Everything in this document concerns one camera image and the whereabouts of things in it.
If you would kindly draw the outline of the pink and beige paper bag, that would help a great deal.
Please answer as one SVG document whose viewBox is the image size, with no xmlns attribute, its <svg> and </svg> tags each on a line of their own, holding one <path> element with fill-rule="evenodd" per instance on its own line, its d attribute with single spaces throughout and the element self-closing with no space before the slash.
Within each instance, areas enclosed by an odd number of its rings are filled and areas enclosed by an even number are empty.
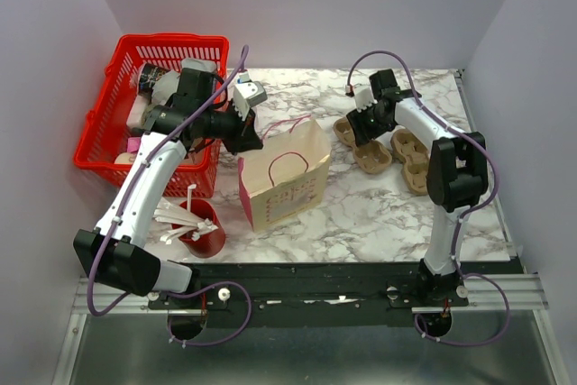
<svg viewBox="0 0 577 385">
<path fill-rule="evenodd" d="M 239 198 L 255 232 L 321 203 L 332 152 L 310 115 L 276 122 L 262 141 L 238 158 Z"/>
</svg>

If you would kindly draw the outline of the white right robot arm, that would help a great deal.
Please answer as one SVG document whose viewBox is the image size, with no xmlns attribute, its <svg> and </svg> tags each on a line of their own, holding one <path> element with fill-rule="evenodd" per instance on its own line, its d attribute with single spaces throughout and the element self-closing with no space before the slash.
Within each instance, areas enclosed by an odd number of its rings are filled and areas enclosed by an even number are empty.
<svg viewBox="0 0 577 385">
<path fill-rule="evenodd" d="M 435 305 L 455 291 L 462 279 L 462 228 L 489 186 L 485 138 L 451 126 L 414 89 L 400 89 L 390 69 L 372 74 L 368 86 L 346 84 L 345 94 L 355 102 L 347 120 L 356 145 L 402 126 L 428 151 L 426 190 L 435 205 L 434 221 L 414 287 L 421 303 Z"/>
</svg>

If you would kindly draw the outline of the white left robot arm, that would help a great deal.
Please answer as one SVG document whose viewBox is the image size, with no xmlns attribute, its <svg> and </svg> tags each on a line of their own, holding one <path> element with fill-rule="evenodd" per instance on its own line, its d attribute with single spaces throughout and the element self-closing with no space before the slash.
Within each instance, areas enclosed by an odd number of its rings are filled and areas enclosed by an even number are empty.
<svg viewBox="0 0 577 385">
<path fill-rule="evenodd" d="M 155 106 L 145 122 L 141 144 L 129 174 L 112 205 L 94 229 L 80 230 L 73 247 L 93 282 L 144 296 L 169 292 L 178 307 L 193 307 L 200 287 L 186 265 L 164 261 L 146 252 L 154 210 L 176 168 L 198 139 L 217 139 L 232 154 L 259 150 L 253 108 L 266 100 L 261 83 L 247 73 L 233 84 L 226 109 L 215 99 L 232 85 L 197 69 L 182 69 L 176 92 L 167 104 Z"/>
</svg>

